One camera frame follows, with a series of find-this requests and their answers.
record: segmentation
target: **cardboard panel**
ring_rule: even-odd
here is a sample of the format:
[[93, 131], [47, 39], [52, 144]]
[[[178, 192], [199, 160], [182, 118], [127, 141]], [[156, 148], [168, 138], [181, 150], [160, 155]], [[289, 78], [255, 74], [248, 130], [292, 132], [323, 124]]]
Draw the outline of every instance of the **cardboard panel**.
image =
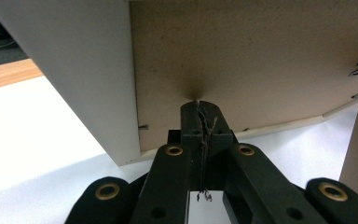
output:
[[140, 157], [128, 2], [1, 0], [0, 22], [117, 165]]
[[351, 101], [358, 2], [131, 2], [141, 150], [180, 128], [179, 107], [219, 105], [234, 132]]

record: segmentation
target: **white floor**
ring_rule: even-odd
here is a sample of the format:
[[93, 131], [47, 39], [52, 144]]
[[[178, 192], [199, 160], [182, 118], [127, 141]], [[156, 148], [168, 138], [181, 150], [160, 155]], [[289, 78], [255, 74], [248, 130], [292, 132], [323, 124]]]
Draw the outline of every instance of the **white floor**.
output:
[[[357, 107], [329, 121], [248, 139], [293, 183], [339, 178]], [[132, 181], [151, 161], [118, 168], [44, 77], [0, 88], [0, 223], [63, 223], [84, 189], [111, 175]], [[229, 223], [221, 192], [191, 194], [189, 223]]]

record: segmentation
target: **metal screw hole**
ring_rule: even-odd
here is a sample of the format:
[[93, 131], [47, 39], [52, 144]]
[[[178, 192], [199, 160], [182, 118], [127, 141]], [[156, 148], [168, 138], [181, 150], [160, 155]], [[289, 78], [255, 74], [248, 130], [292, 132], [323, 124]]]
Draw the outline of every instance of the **metal screw hole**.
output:
[[165, 150], [165, 153], [170, 156], [179, 156], [183, 153], [183, 150], [180, 147], [168, 147]]
[[120, 187], [115, 183], [103, 184], [95, 190], [95, 197], [101, 201], [115, 198], [120, 192]]
[[242, 154], [244, 156], [252, 156], [255, 154], [254, 149], [252, 149], [251, 147], [245, 147], [245, 146], [239, 146], [238, 152], [240, 152], [240, 154]]
[[337, 202], [345, 202], [348, 200], [348, 194], [343, 189], [330, 183], [321, 183], [319, 191], [327, 198]]

